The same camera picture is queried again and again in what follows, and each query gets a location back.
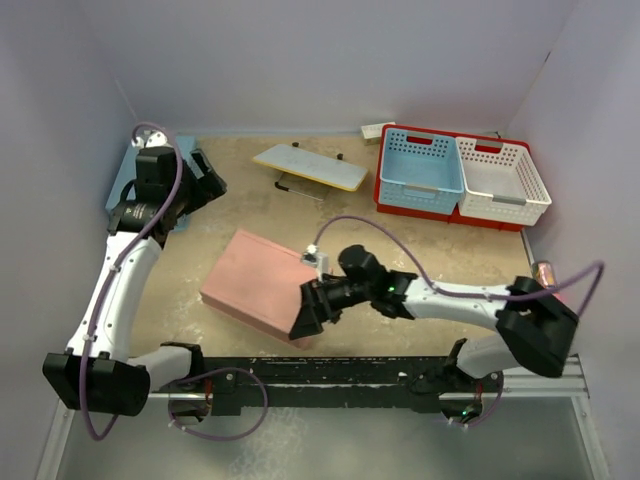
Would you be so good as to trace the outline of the large blue basket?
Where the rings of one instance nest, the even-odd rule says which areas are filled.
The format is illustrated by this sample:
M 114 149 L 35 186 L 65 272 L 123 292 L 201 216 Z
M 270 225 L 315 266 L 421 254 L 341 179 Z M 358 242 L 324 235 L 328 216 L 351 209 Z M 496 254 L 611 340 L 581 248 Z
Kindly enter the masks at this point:
M 191 152 L 197 147 L 197 140 L 195 136 L 177 136 L 176 137 L 177 145 L 180 150 L 181 157 L 185 160 L 186 164 L 193 170 L 194 176 L 196 176 L 196 163 L 191 156 Z M 111 191 L 108 195 L 105 210 L 108 215 L 107 221 L 107 231 L 109 235 L 115 235 L 115 230 L 111 227 L 111 211 L 116 207 L 116 205 L 120 202 L 120 196 L 124 189 L 124 187 L 130 182 L 136 179 L 136 156 L 138 154 L 138 150 L 133 146 L 128 146 L 124 157 L 122 159 L 121 165 L 119 167 L 118 173 L 115 177 L 114 183 L 111 187 Z M 169 178 L 168 178 L 168 187 L 167 193 L 160 195 L 160 204 L 166 200 L 166 197 L 173 187 L 175 181 L 175 170 L 176 170 L 176 162 L 175 160 L 169 161 Z M 132 186 L 128 192 L 126 197 L 127 200 L 136 199 L 135 188 Z M 185 231 L 189 226 L 189 216 L 182 215 L 177 219 L 177 224 L 173 229 L 173 232 L 182 232 Z

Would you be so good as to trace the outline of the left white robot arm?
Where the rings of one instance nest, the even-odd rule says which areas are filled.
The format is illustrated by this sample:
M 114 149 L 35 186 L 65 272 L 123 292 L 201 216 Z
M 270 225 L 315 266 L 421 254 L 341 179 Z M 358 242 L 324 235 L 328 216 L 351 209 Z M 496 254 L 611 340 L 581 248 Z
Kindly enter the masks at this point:
M 109 212 L 105 259 L 87 311 L 61 353 L 42 372 L 70 409 L 136 416 L 150 392 L 173 382 L 184 392 L 202 387 L 200 348 L 168 342 L 149 355 L 130 355 L 130 336 L 147 278 L 169 233 L 182 218 L 226 192 L 200 149 L 180 157 L 169 146 L 146 147 L 135 175 Z

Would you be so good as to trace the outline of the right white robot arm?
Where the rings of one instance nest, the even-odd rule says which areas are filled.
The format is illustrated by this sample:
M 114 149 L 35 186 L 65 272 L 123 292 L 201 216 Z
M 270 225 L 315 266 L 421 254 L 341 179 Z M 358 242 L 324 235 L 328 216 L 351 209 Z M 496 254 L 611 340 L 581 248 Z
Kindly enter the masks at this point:
M 367 303 L 391 319 L 443 319 L 489 330 L 490 336 L 461 340 L 452 349 L 444 376 L 456 391 L 517 367 L 546 378 L 563 374 L 579 318 L 532 278 L 489 287 L 429 285 L 414 273 L 386 269 L 361 245 L 340 253 L 340 276 L 329 274 L 325 255 L 313 247 L 302 261 L 315 267 L 317 276 L 300 287 L 292 340 L 318 335 L 324 323 L 337 323 L 343 310 Z

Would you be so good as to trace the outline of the large pink basket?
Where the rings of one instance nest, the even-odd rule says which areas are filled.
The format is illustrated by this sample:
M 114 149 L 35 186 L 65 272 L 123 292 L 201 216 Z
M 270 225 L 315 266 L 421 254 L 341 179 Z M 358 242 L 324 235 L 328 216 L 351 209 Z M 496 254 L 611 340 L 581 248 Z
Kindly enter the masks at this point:
M 316 278 L 300 255 L 238 229 L 200 288 L 203 303 L 263 334 L 298 349 L 311 340 L 291 340 L 301 307 L 300 286 Z

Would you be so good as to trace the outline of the small blue perforated basket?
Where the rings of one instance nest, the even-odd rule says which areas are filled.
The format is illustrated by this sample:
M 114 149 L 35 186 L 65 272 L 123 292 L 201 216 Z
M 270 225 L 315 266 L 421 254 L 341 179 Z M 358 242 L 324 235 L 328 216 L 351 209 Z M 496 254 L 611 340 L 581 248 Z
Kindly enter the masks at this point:
M 450 215 L 464 193 L 455 138 L 389 126 L 378 179 L 380 204 Z

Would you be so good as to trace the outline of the white perforated basket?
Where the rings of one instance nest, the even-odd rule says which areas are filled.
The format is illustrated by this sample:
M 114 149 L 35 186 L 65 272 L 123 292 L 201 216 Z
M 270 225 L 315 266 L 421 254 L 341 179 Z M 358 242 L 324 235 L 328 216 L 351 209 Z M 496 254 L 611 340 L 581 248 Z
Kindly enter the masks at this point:
M 533 226 L 552 204 L 529 149 L 517 143 L 458 136 L 464 217 Z

